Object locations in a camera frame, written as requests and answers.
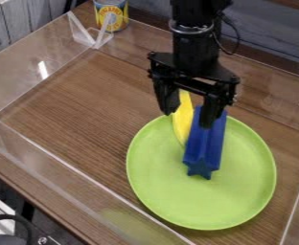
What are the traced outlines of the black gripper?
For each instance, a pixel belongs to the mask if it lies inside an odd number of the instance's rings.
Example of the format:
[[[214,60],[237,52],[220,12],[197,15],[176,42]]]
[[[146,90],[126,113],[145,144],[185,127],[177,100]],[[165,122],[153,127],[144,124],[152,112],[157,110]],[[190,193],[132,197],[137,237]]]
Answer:
[[[221,45],[221,20],[185,26],[169,22],[172,52],[148,54],[148,77],[152,79],[161,112],[168,116],[180,106],[184,89],[204,97],[198,125],[210,128],[226,105],[233,104],[240,78],[218,62],[218,53],[232,55]]]

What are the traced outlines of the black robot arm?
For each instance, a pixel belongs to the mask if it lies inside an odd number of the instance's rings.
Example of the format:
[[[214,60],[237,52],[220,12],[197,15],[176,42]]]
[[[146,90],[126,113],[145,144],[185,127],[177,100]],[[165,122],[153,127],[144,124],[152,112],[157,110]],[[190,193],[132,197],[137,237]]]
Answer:
[[[232,0],[169,0],[172,15],[172,51],[148,54],[148,77],[160,110],[169,115],[181,105],[178,92],[185,90],[204,98],[198,125],[209,128],[224,108],[233,104],[240,78],[218,62],[224,9]]]

